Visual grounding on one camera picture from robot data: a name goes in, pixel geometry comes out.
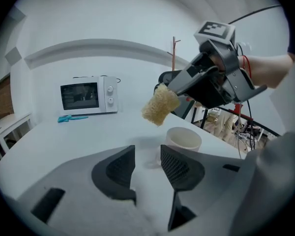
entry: white cup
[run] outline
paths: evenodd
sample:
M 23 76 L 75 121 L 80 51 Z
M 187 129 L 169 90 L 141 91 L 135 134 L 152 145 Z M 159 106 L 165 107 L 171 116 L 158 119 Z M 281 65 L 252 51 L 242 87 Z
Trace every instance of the white cup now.
M 165 145 L 175 146 L 177 148 L 183 148 L 192 150 L 195 152 L 199 151 L 201 146 L 202 139 L 194 131 L 183 128 L 183 127 L 174 127 L 170 128 L 166 134 Z M 156 155 L 157 164 L 161 165 L 161 152 L 159 151 Z

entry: red wire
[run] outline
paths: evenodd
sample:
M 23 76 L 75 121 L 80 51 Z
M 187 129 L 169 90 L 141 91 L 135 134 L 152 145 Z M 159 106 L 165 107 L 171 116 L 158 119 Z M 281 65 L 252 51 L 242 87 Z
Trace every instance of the red wire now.
M 250 78 L 251 78 L 251 68 L 250 68 L 249 60 L 248 60 L 248 58 L 246 57 L 246 55 L 243 55 L 243 57 L 247 60 L 247 63 L 248 63 L 248 69 L 249 69 L 249 76 L 250 76 Z
M 242 57 L 242 68 L 244 70 L 246 70 L 246 68 L 245 68 L 245 57 L 244 56 Z

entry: sponge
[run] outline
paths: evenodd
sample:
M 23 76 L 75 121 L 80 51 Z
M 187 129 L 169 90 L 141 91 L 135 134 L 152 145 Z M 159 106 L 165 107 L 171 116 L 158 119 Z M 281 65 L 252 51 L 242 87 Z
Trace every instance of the sponge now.
M 179 105 L 178 96 L 167 86 L 160 84 L 151 100 L 142 108 L 142 117 L 160 126 L 166 116 Z

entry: blue object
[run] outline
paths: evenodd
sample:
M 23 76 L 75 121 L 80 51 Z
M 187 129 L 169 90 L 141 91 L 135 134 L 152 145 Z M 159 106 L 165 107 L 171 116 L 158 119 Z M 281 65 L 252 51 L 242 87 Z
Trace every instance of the blue object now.
M 89 118 L 88 116 L 79 116 L 79 117 L 72 117 L 72 115 L 68 115 L 68 116 L 60 116 L 58 118 L 58 123 L 60 122 L 68 122 L 69 120 L 80 120 L 80 119 L 86 119 Z

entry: human arm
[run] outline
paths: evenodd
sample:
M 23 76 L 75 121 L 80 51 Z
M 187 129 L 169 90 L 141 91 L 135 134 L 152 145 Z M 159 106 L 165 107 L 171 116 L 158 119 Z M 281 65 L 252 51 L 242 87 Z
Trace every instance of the human arm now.
M 293 65 L 295 55 L 286 54 L 274 57 L 247 56 L 251 69 L 251 80 L 256 86 L 267 85 L 276 88 L 288 74 Z M 244 56 L 238 57 L 239 66 L 249 74 L 249 66 Z

